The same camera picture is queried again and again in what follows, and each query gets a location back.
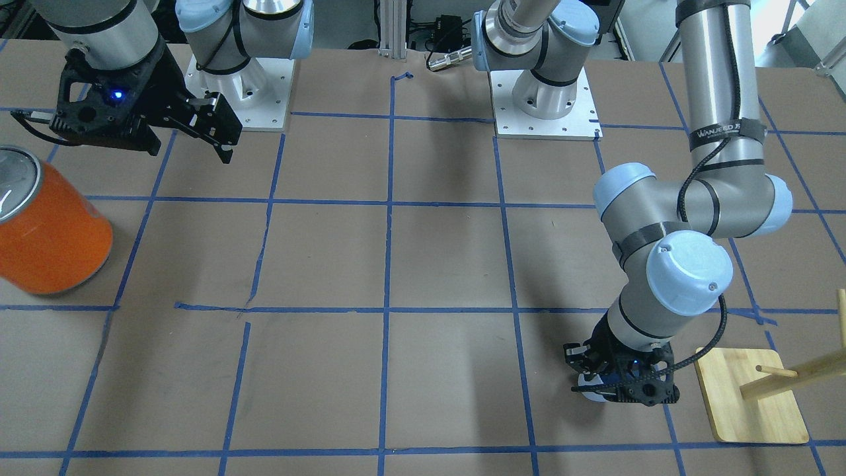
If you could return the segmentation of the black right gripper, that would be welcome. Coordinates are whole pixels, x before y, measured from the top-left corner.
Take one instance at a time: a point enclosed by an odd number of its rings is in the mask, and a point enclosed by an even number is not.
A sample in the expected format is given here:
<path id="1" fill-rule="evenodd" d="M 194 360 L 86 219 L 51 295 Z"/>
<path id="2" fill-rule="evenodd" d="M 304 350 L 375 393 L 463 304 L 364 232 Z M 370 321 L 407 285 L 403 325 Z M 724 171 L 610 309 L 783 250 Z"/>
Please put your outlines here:
<path id="1" fill-rule="evenodd" d="M 242 124 L 221 93 L 197 99 L 158 37 L 136 65 L 95 69 L 93 55 L 73 46 L 65 55 L 56 112 L 48 127 L 70 143 L 159 153 L 152 127 L 181 130 L 211 144 L 224 165 L 241 137 Z"/>

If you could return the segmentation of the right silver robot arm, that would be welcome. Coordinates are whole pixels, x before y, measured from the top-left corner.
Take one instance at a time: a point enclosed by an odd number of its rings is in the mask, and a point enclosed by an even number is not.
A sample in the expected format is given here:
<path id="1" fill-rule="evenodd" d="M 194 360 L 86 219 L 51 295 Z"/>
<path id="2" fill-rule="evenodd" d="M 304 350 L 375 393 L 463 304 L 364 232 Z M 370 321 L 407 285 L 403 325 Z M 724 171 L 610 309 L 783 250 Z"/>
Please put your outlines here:
<path id="1" fill-rule="evenodd" d="M 155 129 L 181 130 L 230 163 L 256 109 L 284 126 L 281 77 L 269 67 L 307 58 L 311 1 L 178 1 L 174 11 L 194 58 L 190 89 L 142 1 L 34 1 L 67 46 L 55 112 L 13 118 L 62 147 L 159 153 Z"/>

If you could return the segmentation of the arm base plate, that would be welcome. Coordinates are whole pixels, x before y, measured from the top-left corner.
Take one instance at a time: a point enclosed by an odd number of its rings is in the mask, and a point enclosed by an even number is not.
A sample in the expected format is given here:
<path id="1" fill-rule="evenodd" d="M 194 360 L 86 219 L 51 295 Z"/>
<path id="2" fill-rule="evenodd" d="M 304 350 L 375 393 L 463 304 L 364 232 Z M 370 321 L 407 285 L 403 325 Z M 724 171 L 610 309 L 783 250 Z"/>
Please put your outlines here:
<path id="1" fill-rule="evenodd" d="M 564 87 L 540 82 L 529 70 L 489 73 L 496 135 L 504 139 L 603 138 L 588 75 Z"/>
<path id="2" fill-rule="evenodd" d="M 287 58 L 252 58 L 241 71 L 214 75 L 196 69 L 192 57 L 185 81 L 196 96 L 223 94 L 246 132 L 284 132 L 296 65 Z"/>

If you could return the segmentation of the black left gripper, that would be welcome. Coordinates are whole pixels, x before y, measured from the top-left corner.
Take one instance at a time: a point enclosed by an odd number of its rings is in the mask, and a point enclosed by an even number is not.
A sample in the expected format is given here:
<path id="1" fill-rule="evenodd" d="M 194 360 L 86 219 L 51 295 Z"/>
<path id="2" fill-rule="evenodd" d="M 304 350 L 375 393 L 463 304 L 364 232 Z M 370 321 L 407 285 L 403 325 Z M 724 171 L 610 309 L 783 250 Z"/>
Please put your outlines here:
<path id="1" fill-rule="evenodd" d="M 607 315 L 597 323 L 592 336 L 583 343 L 563 346 L 565 361 L 580 374 L 579 386 L 611 385 L 610 388 L 584 391 L 595 401 L 608 403 L 642 403 L 646 406 L 672 404 L 679 400 L 679 388 L 673 374 L 650 377 L 638 383 L 632 380 L 674 364 L 671 344 L 657 350 L 633 350 L 617 340 L 611 332 Z"/>

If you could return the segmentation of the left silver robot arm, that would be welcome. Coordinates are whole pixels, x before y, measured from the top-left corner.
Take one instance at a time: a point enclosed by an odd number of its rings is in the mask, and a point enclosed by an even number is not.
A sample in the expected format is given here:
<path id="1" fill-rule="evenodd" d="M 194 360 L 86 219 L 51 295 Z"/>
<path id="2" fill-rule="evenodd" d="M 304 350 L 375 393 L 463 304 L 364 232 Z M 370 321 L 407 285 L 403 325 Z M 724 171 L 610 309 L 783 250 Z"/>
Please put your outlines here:
<path id="1" fill-rule="evenodd" d="M 565 344 L 573 392 L 599 403 L 675 403 L 673 373 L 710 352 L 727 325 L 732 261 L 719 239 L 771 234 L 792 194 L 765 172 L 749 1 L 679 1 L 687 81 L 685 180 L 642 163 L 608 169 L 594 204 L 627 283 L 590 338 Z M 508 106 L 545 122 L 578 103 L 579 76 L 600 32 L 580 1 L 496 1 L 471 27 L 478 71 L 517 71 Z"/>

